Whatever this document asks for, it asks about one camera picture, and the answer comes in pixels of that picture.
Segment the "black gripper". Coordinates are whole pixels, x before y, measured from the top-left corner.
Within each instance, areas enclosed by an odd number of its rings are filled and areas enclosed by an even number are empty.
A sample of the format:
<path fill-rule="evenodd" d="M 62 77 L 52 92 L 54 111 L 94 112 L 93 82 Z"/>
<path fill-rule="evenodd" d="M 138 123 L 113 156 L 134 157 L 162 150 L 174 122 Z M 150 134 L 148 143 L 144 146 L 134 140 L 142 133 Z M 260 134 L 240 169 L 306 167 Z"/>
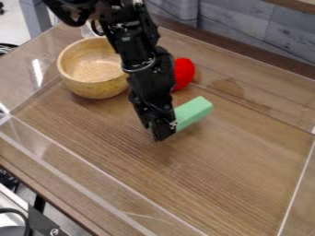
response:
<path fill-rule="evenodd" d="M 170 90 L 174 88 L 174 61 L 150 59 L 134 65 L 121 64 L 128 73 L 130 93 L 129 102 L 137 118 L 150 129 L 153 139 L 164 141 L 176 133 L 176 116 L 172 106 Z"/>

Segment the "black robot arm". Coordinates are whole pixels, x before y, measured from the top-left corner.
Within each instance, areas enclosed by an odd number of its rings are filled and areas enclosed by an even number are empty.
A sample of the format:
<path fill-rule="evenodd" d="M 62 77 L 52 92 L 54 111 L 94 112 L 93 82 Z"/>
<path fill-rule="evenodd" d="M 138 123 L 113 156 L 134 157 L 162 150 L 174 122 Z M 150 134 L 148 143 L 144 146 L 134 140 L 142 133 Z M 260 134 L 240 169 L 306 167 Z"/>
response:
<path fill-rule="evenodd" d="M 160 33 L 142 0 L 42 0 L 70 27 L 89 24 L 106 38 L 129 75 L 129 101 L 153 139 L 176 133 L 170 90 L 174 88 L 174 59 L 157 45 Z"/>

